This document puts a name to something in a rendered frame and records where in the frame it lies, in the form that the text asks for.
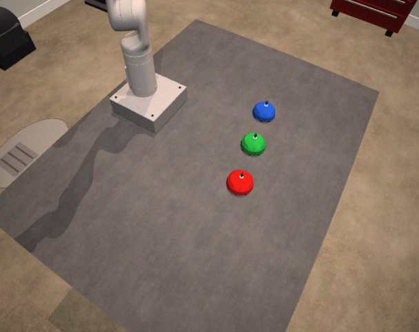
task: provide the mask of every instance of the round floor disc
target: round floor disc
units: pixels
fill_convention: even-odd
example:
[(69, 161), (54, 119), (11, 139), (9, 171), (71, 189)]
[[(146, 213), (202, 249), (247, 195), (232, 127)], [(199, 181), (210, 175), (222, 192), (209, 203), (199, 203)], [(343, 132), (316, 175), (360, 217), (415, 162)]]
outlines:
[(252, 115), (262, 122), (269, 122), (276, 116), (276, 109), (268, 101), (260, 102), (254, 106)]
[(258, 133), (247, 133), (244, 135), (240, 146), (245, 153), (258, 156), (265, 151), (266, 142), (263, 136)]
[(226, 186), (235, 195), (247, 195), (254, 187), (254, 180), (247, 171), (237, 169), (228, 176)]

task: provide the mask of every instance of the red button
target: red button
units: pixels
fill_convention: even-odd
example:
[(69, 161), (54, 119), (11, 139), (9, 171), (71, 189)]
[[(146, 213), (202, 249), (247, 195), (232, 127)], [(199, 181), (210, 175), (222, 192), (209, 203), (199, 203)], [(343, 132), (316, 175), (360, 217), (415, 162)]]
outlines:
[(235, 195), (247, 195), (254, 187), (254, 180), (247, 171), (238, 169), (228, 176), (226, 186)]

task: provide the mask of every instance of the blue button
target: blue button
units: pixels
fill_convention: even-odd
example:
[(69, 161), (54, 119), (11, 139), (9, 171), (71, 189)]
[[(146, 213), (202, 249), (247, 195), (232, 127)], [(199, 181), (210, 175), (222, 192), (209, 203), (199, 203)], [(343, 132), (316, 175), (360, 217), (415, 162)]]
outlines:
[(259, 121), (269, 122), (276, 116), (276, 109), (268, 101), (260, 102), (254, 106), (252, 115)]

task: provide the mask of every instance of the drawer handle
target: drawer handle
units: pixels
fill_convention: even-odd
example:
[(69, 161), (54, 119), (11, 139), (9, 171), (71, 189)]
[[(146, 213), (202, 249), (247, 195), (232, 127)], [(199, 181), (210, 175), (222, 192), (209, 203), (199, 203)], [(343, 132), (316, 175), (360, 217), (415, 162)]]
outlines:
[(345, 1), (347, 1), (347, 2), (351, 2), (351, 3), (354, 3), (355, 5), (359, 5), (359, 6), (361, 6), (361, 7), (365, 7), (365, 8), (371, 9), (371, 10), (373, 10), (374, 12), (379, 12), (380, 14), (383, 14), (383, 15), (386, 15), (386, 16), (389, 16), (389, 17), (392, 17), (393, 19), (396, 19), (396, 18), (397, 18), (396, 16), (391, 15), (391, 14), (388, 14), (387, 12), (382, 12), (381, 10), (377, 10), (377, 9), (372, 8), (372, 7), (368, 7), (368, 6), (366, 6), (366, 5), (362, 5), (361, 3), (355, 2), (355, 1), (353, 1), (353, 0), (345, 0)]

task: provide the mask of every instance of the white baseboard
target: white baseboard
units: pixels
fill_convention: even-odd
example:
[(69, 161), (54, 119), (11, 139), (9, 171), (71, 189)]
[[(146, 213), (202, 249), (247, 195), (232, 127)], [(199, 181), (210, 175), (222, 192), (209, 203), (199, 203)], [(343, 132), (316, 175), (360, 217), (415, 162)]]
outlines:
[(33, 10), (30, 10), (26, 14), (19, 17), (19, 22), (21, 22), (22, 28), (26, 28), (31, 23), (35, 23), (38, 19), (41, 19), (45, 15), (52, 12), (54, 9), (64, 5), (70, 0), (48, 0), (36, 7)]
[(411, 26), (419, 30), (419, 18), (409, 15), (406, 21), (404, 22), (407, 26)]

